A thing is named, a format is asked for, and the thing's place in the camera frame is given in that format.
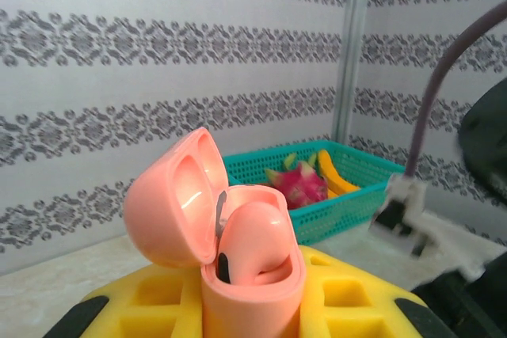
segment pink earbud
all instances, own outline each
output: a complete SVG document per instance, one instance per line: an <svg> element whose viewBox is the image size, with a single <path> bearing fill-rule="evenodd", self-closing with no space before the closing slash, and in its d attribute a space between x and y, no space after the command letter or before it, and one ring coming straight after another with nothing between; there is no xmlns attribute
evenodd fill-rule
<svg viewBox="0 0 507 338"><path fill-rule="evenodd" d="M292 240L290 224L273 205L246 203L231 214L223 229L217 277L233 285L253 285L260 274L286 261Z"/></svg>

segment yellow sponge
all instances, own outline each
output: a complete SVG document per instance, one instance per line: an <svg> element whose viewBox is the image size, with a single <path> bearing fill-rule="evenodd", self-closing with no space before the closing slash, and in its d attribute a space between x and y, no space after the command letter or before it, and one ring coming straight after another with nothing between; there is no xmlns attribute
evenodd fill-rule
<svg viewBox="0 0 507 338"><path fill-rule="evenodd" d="M424 305L417 296L315 249L300 248L307 266L300 338L421 337L395 305L396 298ZM199 268L153 264L85 300L99 295L109 302L82 338L202 337Z"/></svg>

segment white table surface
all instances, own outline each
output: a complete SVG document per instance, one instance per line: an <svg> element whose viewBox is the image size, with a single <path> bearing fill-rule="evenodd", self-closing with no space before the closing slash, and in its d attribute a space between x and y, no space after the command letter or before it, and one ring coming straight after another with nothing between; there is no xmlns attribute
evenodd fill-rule
<svg viewBox="0 0 507 338"><path fill-rule="evenodd" d="M463 234L485 260L505 251L490 241ZM370 234L368 225L314 247L407 290L455 265L452 257L438 251L411 259ZM4 275L0 277L0 337L41 338L89 292L148 264L123 236Z"/></svg>

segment patterned wallpaper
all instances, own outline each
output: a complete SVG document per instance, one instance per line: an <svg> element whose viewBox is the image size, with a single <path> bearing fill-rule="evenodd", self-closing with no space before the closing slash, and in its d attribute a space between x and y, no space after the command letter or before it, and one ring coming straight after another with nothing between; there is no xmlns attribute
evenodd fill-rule
<svg viewBox="0 0 507 338"><path fill-rule="evenodd" d="M345 3L0 0L0 273L123 234L197 127L224 154L329 137Z"/></svg>
<svg viewBox="0 0 507 338"><path fill-rule="evenodd" d="M353 106L353 146L405 164L432 68L457 34L501 0L369 0ZM505 76L507 26L474 44L446 78L429 119L418 176L427 203L471 232L507 245L507 213L468 174L456 148L460 120Z"/></svg>

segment metal pole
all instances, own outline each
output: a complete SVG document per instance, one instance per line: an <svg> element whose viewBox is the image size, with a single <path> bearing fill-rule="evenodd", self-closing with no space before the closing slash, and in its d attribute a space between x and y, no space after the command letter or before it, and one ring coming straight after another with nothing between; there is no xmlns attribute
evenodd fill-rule
<svg viewBox="0 0 507 338"><path fill-rule="evenodd" d="M368 0L347 0L345 7L332 134L332 139L342 144L346 144L349 140L350 116L354 102L367 8Z"/></svg>

